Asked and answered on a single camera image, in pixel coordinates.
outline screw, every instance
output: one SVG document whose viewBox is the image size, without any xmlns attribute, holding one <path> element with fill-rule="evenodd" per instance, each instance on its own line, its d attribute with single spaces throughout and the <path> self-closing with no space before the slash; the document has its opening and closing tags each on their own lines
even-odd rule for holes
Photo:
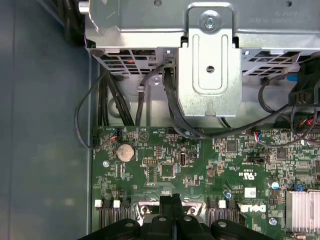
<svg viewBox="0 0 320 240">
<path fill-rule="evenodd" d="M 185 217 L 183 218 L 183 220 L 185 220 L 185 221 L 187 221 L 187 222 L 190 222 L 190 221 L 192 220 L 192 218 L 189 217 L 189 216 L 185 216 Z"/>
<path fill-rule="evenodd" d="M 159 85 L 160 84 L 160 79 L 158 77 L 156 77 L 154 80 L 153 80 L 153 83 L 154 85 Z"/>
<path fill-rule="evenodd" d="M 105 167 L 105 168 L 108 168 L 110 166 L 110 163 L 108 161 L 103 161 L 102 165 Z"/>
<path fill-rule="evenodd" d="M 134 224 L 132 222 L 128 222 L 126 225 L 125 225 L 127 228 L 131 228 L 134 226 Z"/>
<path fill-rule="evenodd" d="M 215 26 L 215 19 L 211 16 L 209 16 L 204 23 L 205 27 L 207 29 L 212 29 Z"/>
<path fill-rule="evenodd" d="M 271 217 L 271 218 L 269 219 L 269 224 L 270 224 L 271 226 L 277 225 L 277 219 L 275 219 L 274 217 Z"/>
<path fill-rule="evenodd" d="M 228 225 L 224 221 L 219 221 L 218 226 L 220 226 L 221 228 L 225 228 Z"/>
</svg>

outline wire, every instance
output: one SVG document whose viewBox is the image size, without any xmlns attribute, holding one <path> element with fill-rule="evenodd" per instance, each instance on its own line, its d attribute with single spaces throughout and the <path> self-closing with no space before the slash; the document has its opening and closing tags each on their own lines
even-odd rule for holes
<svg viewBox="0 0 320 240">
<path fill-rule="evenodd" d="M 220 120 L 226 128 L 231 128 L 230 124 L 227 122 L 227 120 L 224 117 L 220 117 Z"/>
<path fill-rule="evenodd" d="M 77 16 L 77 12 L 75 9 L 75 4 L 71 2 L 71 0 L 64 0 L 64 9 L 66 10 L 66 15 L 70 20 L 70 24 L 72 28 L 75 30 L 75 32 L 79 35 L 83 35 L 85 30 L 83 27 L 81 27 L 81 23 L 79 21 L 79 18 Z"/>
<path fill-rule="evenodd" d="M 140 91 L 138 93 L 138 108 L 135 114 L 135 125 L 140 126 L 142 110 L 144 109 L 145 93 Z"/>
<path fill-rule="evenodd" d="M 115 90 L 112 87 L 110 87 L 110 85 L 109 85 L 109 89 L 110 89 L 110 92 L 112 94 L 112 97 L 113 97 L 113 100 L 114 100 L 114 103 L 115 103 L 115 107 L 116 107 L 116 109 L 118 109 L 120 118 L 122 119 L 123 125 L 128 126 L 129 125 L 128 118 L 127 118 L 127 116 L 126 116 L 126 114 L 124 112 L 124 109 L 123 109 L 123 107 L 122 107 L 122 105 L 121 105 L 121 103 L 119 101 L 119 98 L 118 98 Z"/>
<path fill-rule="evenodd" d="M 182 137 L 184 137 L 186 139 L 199 140 L 199 137 L 191 135 L 191 134 L 190 135 L 186 134 L 185 131 L 180 130 L 180 128 L 176 125 L 175 116 L 174 116 L 170 106 L 169 106 L 169 113 L 170 113 L 170 119 L 171 119 L 171 122 L 172 122 L 172 127 L 176 131 L 177 134 L 181 135 Z"/>
<path fill-rule="evenodd" d="M 260 106 L 263 108 L 263 110 L 265 110 L 266 112 L 268 112 L 270 114 L 274 112 L 274 110 L 271 107 L 269 107 L 266 104 L 265 100 L 264 100 L 265 87 L 267 85 L 269 85 L 269 83 L 271 81 L 282 80 L 287 76 L 296 76 L 296 75 L 297 75 L 296 73 L 286 73 L 286 74 L 277 75 L 275 77 L 272 77 L 272 78 L 270 78 L 270 79 L 268 79 L 267 81 L 264 82 L 264 84 L 261 86 L 261 88 L 260 88 L 260 90 L 258 92 L 258 101 L 259 101 Z M 283 117 L 284 119 L 286 119 L 290 123 L 290 118 L 287 115 L 281 114 L 280 116 Z"/>
<path fill-rule="evenodd" d="M 122 93 L 120 92 L 115 78 L 109 73 L 109 71 L 107 71 L 107 78 L 106 81 L 108 83 L 109 89 L 111 91 L 111 94 L 113 96 L 114 102 L 116 104 L 116 107 L 119 111 L 119 114 L 121 116 L 121 119 L 123 121 L 123 124 L 125 126 L 134 126 L 134 121 L 131 117 L 129 108 L 127 106 L 127 103 L 124 99 L 124 96 L 122 95 Z"/>
<path fill-rule="evenodd" d="M 289 142 L 283 143 L 283 144 L 267 144 L 267 143 L 261 142 L 261 141 L 258 141 L 258 143 L 260 145 L 262 145 L 262 146 L 267 147 L 267 148 L 283 148 L 283 147 L 287 147 L 287 146 L 290 146 L 292 144 L 298 143 L 298 142 L 300 142 L 300 140 L 304 140 L 305 137 L 311 132 L 311 130 L 315 126 L 315 121 L 317 119 L 317 111 L 316 111 L 316 109 L 314 110 L 312 125 L 302 134 L 302 136 L 299 136 L 298 134 L 295 133 L 295 129 L 294 129 L 294 117 L 295 117 L 295 114 L 296 114 L 296 109 L 297 108 L 295 106 L 292 108 L 291 116 L 290 116 L 291 131 L 292 131 L 292 134 L 293 134 L 294 137 L 298 137 L 296 140 L 289 141 Z"/>
<path fill-rule="evenodd" d="M 84 139 L 81 136 L 80 133 L 80 127 L 79 127 L 79 111 L 81 106 L 83 105 L 83 103 L 85 102 L 85 100 L 87 99 L 87 97 L 99 86 L 99 83 L 101 82 L 101 80 L 104 78 L 104 76 L 107 74 L 107 71 L 105 71 L 103 74 L 101 74 L 98 79 L 96 80 L 96 82 L 94 83 L 94 85 L 91 86 L 91 88 L 89 89 L 89 91 L 84 95 L 84 97 L 81 99 L 81 101 L 79 102 L 79 104 L 77 105 L 76 109 L 75 109 L 75 113 L 74 113 L 74 126 L 75 126 L 75 131 L 76 131 L 76 135 L 80 141 L 80 143 L 86 147 L 89 150 L 99 150 L 99 149 L 103 149 L 105 146 L 107 146 L 113 139 L 108 139 L 105 142 L 103 142 L 101 145 L 98 146 L 89 146 L 88 144 L 85 143 Z"/>
<path fill-rule="evenodd" d="M 153 78 L 154 76 L 160 74 L 162 72 L 162 70 L 163 70 L 163 65 L 160 65 L 156 69 L 149 72 L 147 75 L 144 76 L 144 78 L 140 82 L 140 86 L 144 86 L 144 88 L 146 88 L 146 83 L 148 82 L 148 80 L 150 78 Z M 136 126 L 140 126 L 141 115 L 142 115 L 142 111 L 144 108 L 144 101 L 145 101 L 145 92 L 140 91 L 138 93 L 138 108 L 137 108 L 136 114 L 135 114 L 135 125 Z"/>
<path fill-rule="evenodd" d="M 260 134 L 259 134 L 259 136 L 258 136 L 258 138 L 257 138 L 257 141 L 258 141 L 258 142 L 260 141 L 261 136 L 262 136 L 262 133 L 260 132 Z"/>
<path fill-rule="evenodd" d="M 174 86 L 173 86 L 173 80 L 172 80 L 172 76 L 171 76 L 171 71 L 170 68 L 165 68 L 164 69 L 164 77 L 163 77 L 163 84 L 164 84 L 164 88 L 165 88 L 165 93 L 168 99 L 168 103 L 169 103 L 169 107 L 172 110 L 172 113 L 174 115 L 174 119 L 175 122 L 178 123 L 181 127 L 183 127 L 184 129 L 186 129 L 187 131 L 189 131 L 190 133 L 192 133 L 195 136 L 199 136 L 205 139 L 214 139 L 214 138 L 224 138 L 230 135 L 234 135 L 237 133 L 241 133 L 243 131 L 247 131 L 257 125 L 261 125 L 264 123 L 267 123 L 269 120 L 279 116 L 280 114 L 282 114 L 285 110 L 288 109 L 288 105 L 285 105 L 283 107 L 281 107 L 279 110 L 271 113 L 270 115 L 254 121 L 252 123 L 249 123 L 247 125 L 238 127 L 238 128 L 234 128 L 228 131 L 222 131 L 222 132 L 216 132 L 216 133 L 212 133 L 212 134 L 205 134 L 203 132 L 200 132 L 196 129 L 194 129 L 192 126 L 190 126 L 184 119 L 184 117 L 182 116 L 179 106 L 178 106 L 178 102 L 177 102 L 177 98 L 175 95 L 175 91 L 174 91 Z"/>
</svg>

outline silver heatsink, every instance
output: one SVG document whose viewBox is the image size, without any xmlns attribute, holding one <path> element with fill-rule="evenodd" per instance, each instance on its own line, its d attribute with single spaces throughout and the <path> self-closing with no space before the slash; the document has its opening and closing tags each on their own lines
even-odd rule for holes
<svg viewBox="0 0 320 240">
<path fill-rule="evenodd" d="M 320 191 L 287 191 L 285 226 L 294 233 L 319 232 Z"/>
</svg>

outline gray metal panel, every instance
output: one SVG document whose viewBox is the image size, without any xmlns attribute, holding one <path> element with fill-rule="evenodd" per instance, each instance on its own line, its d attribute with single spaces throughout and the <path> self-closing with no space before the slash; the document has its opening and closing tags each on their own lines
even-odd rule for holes
<svg viewBox="0 0 320 240">
<path fill-rule="evenodd" d="M 0 239 L 80 238 L 89 155 L 73 121 L 89 87 L 87 51 L 68 46 L 36 1 L 1 1 L 0 20 Z"/>
<path fill-rule="evenodd" d="M 0 1 L 0 239 L 9 235 L 14 12 Z"/>
</svg>

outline capacitor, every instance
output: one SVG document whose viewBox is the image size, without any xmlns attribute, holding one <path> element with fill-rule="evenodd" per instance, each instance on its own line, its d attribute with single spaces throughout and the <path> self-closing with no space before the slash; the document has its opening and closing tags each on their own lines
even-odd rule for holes
<svg viewBox="0 0 320 240">
<path fill-rule="evenodd" d="M 232 197 L 232 193 L 231 193 L 228 189 L 225 189 L 225 190 L 223 191 L 223 195 L 224 195 L 224 197 L 225 197 L 226 199 L 231 199 L 231 197 Z"/>
<path fill-rule="evenodd" d="M 269 188 L 272 188 L 273 190 L 278 190 L 279 189 L 279 183 L 277 183 L 276 181 L 274 181 L 274 180 L 270 180 L 269 182 L 268 182 L 268 186 L 269 186 Z"/>
<path fill-rule="evenodd" d="M 272 184 L 271 184 L 271 188 L 273 190 L 278 190 L 279 189 L 279 183 L 277 183 L 276 181 L 274 181 Z"/>
<path fill-rule="evenodd" d="M 135 157 L 135 149 L 129 143 L 123 143 L 116 150 L 116 156 L 124 163 L 130 162 Z"/>
</svg>

